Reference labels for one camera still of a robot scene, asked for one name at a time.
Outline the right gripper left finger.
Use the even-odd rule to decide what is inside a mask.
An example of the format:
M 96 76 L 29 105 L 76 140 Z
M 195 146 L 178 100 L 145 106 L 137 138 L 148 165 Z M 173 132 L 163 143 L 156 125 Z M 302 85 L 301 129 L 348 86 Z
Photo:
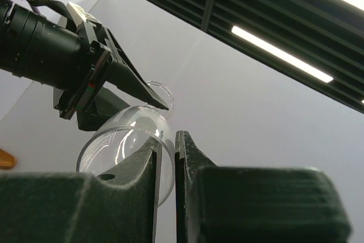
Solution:
M 99 176 L 2 173 L 2 242 L 154 242 L 161 144 Z

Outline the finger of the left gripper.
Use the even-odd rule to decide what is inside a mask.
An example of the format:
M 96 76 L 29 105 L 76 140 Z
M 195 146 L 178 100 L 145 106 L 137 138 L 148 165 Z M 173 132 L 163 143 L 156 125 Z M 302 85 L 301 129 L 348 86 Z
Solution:
M 158 109 L 169 110 L 168 104 L 143 80 L 111 31 L 107 32 L 107 39 L 110 42 L 113 57 L 116 59 L 115 68 L 108 82 L 133 98 Z
M 97 131 L 120 111 L 130 107 L 110 89 L 101 88 L 87 110 L 77 112 L 77 126 L 81 131 Z

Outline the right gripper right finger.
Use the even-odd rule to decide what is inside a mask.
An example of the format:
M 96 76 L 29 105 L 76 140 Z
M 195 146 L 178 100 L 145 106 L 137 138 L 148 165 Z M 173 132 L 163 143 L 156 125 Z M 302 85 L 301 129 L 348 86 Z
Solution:
M 221 167 L 175 139 L 177 242 L 348 242 L 340 196 L 315 168 Z

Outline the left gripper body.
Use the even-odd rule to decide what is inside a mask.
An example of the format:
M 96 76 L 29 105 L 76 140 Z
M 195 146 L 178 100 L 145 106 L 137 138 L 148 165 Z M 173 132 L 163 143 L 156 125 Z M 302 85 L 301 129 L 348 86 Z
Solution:
M 109 30 L 101 23 L 87 20 L 77 28 L 81 39 L 76 66 L 70 69 L 66 88 L 53 90 L 54 108 L 59 117 L 69 120 L 76 112 L 85 112 L 118 64 L 116 48 Z

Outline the clear champagne flute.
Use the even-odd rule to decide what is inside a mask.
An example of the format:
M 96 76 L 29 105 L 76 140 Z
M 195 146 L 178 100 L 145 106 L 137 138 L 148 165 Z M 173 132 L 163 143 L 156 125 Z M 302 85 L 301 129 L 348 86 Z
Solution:
M 174 187 L 173 131 L 168 118 L 173 114 L 175 100 L 170 89 L 157 81 L 147 85 L 167 103 L 168 110 L 150 105 L 129 106 L 109 118 L 82 148 L 76 163 L 77 172 L 100 175 L 123 162 L 151 138 L 161 145 L 159 203 L 161 206 Z

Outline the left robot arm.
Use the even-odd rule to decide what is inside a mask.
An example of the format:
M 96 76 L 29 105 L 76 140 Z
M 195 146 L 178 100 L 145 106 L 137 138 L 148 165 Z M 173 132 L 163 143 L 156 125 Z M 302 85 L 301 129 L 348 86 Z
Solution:
M 107 27 L 56 0 L 1 0 L 1 69 L 53 87 L 53 107 L 65 120 L 76 116 L 82 131 L 127 108 L 106 82 L 168 109 Z

